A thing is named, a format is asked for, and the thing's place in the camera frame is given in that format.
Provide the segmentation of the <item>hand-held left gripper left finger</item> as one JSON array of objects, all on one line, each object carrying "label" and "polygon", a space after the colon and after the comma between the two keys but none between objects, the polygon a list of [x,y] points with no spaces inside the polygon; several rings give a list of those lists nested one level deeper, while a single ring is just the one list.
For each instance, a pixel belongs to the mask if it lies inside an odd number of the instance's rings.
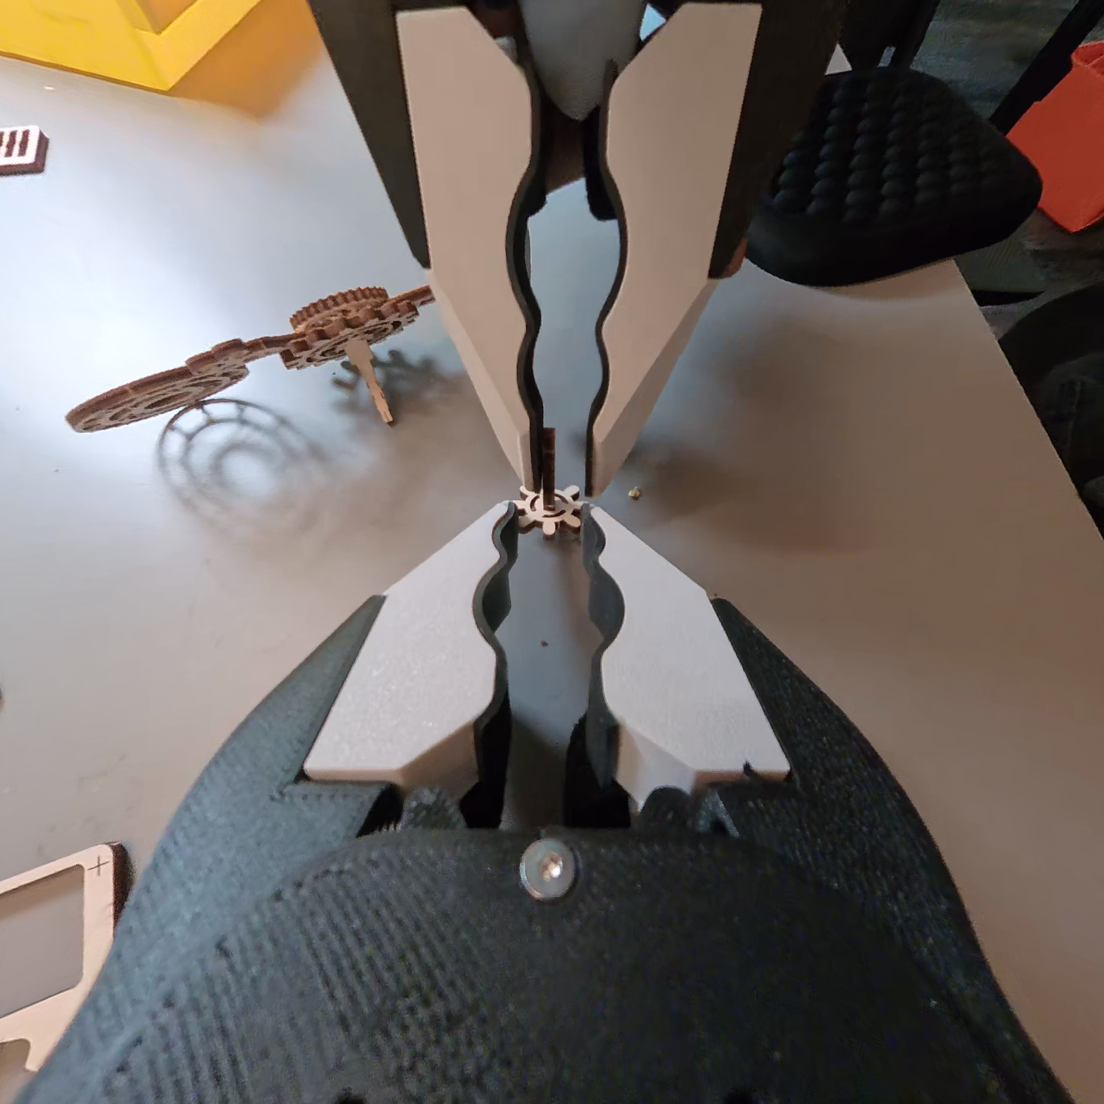
[{"label": "hand-held left gripper left finger", "polygon": [[511,720],[495,639],[516,560],[498,502],[390,586],[303,769],[312,781],[439,787],[462,811],[503,808]]}]

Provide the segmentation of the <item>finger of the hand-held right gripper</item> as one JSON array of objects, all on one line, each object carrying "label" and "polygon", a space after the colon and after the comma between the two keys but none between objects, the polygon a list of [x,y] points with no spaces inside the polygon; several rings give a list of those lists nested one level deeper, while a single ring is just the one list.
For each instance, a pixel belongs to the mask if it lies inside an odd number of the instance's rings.
[{"label": "finger of the hand-held right gripper", "polygon": [[429,287],[507,461],[533,490],[540,322],[523,263],[539,168],[532,82],[468,9],[398,11],[395,30]]},{"label": "finger of the hand-held right gripper", "polygon": [[611,86],[602,153],[621,254],[598,325],[591,498],[634,447],[719,284],[708,274],[762,11],[683,4]]}]

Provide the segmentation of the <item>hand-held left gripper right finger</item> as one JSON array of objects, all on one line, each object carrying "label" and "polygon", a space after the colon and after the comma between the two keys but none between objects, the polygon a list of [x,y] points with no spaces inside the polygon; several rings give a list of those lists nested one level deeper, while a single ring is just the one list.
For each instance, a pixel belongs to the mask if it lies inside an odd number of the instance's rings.
[{"label": "hand-held left gripper right finger", "polygon": [[600,640],[585,747],[603,789],[780,782],[791,765],[708,593],[596,506],[583,510],[588,618]]}]

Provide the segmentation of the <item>wooden gear and dial assembly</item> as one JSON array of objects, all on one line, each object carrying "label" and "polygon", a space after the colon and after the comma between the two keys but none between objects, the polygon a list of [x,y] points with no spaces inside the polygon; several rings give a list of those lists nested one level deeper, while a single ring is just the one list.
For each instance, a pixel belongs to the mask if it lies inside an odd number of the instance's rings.
[{"label": "wooden gear and dial assembly", "polygon": [[94,396],[64,418],[76,433],[101,433],[151,419],[226,390],[247,377],[251,363],[277,355],[289,369],[348,359],[368,384],[383,422],[391,423],[369,350],[401,334],[433,300],[428,285],[395,296],[379,287],[357,287],[318,298],[290,317],[287,334],[217,343],[180,367]]}]

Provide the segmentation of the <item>small wooden gear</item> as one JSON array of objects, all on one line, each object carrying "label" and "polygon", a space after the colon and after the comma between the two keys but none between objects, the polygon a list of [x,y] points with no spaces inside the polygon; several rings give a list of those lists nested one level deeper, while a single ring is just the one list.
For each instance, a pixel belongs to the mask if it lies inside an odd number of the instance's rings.
[{"label": "small wooden gear", "polygon": [[583,523],[581,496],[579,486],[567,486],[553,490],[546,501],[542,492],[520,488],[519,498],[514,501],[519,531],[539,530],[546,540],[562,534],[579,535]]}]

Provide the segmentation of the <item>wooden puzzle frame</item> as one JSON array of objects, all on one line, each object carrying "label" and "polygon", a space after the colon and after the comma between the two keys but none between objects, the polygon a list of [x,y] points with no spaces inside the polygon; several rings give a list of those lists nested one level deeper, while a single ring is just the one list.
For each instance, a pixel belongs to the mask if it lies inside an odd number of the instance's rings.
[{"label": "wooden puzzle frame", "polygon": [[127,895],[127,864],[128,856],[123,845],[98,844],[4,878],[1,882],[1,894],[6,898],[71,870],[79,870],[81,877],[81,958],[77,982],[33,1003],[22,1003],[1,1017],[1,1044],[27,1045],[22,1069],[29,1074],[38,1073],[46,1063],[103,967]]}]

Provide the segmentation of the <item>grey desk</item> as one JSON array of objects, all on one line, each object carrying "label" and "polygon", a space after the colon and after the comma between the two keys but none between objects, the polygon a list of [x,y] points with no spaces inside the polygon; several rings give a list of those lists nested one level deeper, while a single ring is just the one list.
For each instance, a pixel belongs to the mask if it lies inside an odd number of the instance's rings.
[{"label": "grey desk", "polygon": [[[516,493],[437,312],[395,426],[269,359],[236,433],[65,412],[351,285],[420,283],[336,76],[273,111],[2,59],[2,875],[142,865],[238,722]],[[1101,540],[954,264],[843,292],[745,267],[602,498],[849,714],[1071,1095],[1101,1102]]]}]

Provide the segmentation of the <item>plain yellow plastic bin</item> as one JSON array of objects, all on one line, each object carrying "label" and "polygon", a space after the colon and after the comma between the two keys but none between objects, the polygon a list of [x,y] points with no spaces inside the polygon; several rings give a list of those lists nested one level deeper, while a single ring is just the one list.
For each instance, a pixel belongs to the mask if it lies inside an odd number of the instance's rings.
[{"label": "plain yellow plastic bin", "polygon": [[1,53],[165,92],[255,7],[255,1],[2,1]]}]

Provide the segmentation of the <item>small wooden grille piece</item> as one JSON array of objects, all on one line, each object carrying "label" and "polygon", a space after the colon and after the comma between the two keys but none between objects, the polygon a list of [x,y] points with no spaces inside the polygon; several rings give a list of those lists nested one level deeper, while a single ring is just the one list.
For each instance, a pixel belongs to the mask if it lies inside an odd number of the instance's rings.
[{"label": "small wooden grille piece", "polygon": [[1,176],[40,174],[47,151],[48,137],[39,126],[1,129]]}]

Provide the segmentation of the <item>orange plastic crate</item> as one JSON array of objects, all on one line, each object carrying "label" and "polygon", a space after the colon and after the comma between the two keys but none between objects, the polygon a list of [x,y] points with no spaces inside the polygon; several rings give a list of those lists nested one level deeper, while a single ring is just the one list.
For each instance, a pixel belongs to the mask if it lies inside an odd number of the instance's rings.
[{"label": "orange plastic crate", "polygon": [[1009,132],[1042,180],[1041,210],[1073,233],[1102,218],[1102,42],[1071,55],[1071,70]]}]

